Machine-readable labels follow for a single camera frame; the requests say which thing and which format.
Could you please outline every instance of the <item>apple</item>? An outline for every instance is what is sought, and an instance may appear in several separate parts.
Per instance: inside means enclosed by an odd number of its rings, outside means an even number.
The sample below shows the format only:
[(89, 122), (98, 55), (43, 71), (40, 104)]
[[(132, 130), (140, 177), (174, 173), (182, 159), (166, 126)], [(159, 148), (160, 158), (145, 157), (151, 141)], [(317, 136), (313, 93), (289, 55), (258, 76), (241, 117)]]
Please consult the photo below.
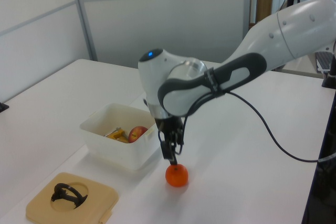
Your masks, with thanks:
[(142, 136), (143, 133), (145, 133), (148, 129), (146, 127), (143, 127), (143, 126), (137, 126), (137, 127), (134, 127), (130, 134), (128, 135), (128, 142), (130, 143), (133, 143), (135, 142), (136, 140), (138, 140), (138, 138), (140, 136)]

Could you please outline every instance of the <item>orange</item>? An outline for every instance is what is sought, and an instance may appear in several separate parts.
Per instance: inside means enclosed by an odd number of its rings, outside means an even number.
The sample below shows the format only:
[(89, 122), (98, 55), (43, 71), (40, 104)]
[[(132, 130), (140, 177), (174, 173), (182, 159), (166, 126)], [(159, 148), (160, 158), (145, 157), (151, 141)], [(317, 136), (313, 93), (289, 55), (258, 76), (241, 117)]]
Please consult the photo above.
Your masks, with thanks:
[(166, 180), (174, 187), (185, 186), (188, 183), (188, 170), (181, 164), (170, 165), (166, 170)]

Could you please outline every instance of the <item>robotic arm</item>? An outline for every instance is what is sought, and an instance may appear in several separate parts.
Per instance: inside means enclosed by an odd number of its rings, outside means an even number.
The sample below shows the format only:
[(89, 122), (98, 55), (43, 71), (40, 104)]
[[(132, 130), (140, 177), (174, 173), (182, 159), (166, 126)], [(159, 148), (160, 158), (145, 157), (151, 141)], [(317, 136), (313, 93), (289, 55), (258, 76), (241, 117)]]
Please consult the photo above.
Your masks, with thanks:
[(216, 69), (162, 49), (145, 53), (138, 69), (149, 110), (164, 134), (163, 157), (177, 164), (175, 149), (183, 145), (181, 117), (288, 61), (317, 51), (334, 52), (335, 41), (336, 3), (309, 0), (259, 22)]

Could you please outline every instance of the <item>tan plastic lid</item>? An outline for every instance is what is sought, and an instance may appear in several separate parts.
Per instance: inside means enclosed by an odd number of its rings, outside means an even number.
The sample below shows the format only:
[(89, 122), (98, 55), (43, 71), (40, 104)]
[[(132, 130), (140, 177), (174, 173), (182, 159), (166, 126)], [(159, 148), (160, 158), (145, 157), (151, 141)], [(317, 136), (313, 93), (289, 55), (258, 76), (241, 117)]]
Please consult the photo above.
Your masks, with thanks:
[[(76, 208), (65, 199), (51, 200), (57, 184), (64, 183), (86, 200)], [(66, 190), (67, 195), (75, 196)], [(26, 217), (36, 224), (104, 224), (118, 201), (117, 192), (106, 185), (69, 173), (58, 174), (26, 207)]]

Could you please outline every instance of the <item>white wall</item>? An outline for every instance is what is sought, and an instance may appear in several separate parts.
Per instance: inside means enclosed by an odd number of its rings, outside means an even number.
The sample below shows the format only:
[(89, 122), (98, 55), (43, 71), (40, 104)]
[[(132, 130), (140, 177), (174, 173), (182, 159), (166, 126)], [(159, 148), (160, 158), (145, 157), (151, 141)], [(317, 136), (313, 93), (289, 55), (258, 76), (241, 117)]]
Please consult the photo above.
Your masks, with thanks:
[(0, 101), (89, 59), (75, 0), (0, 0)]
[(83, 2), (98, 60), (135, 68), (143, 53), (158, 47), (224, 61), (248, 26), (249, 0), (247, 5), (245, 0)]

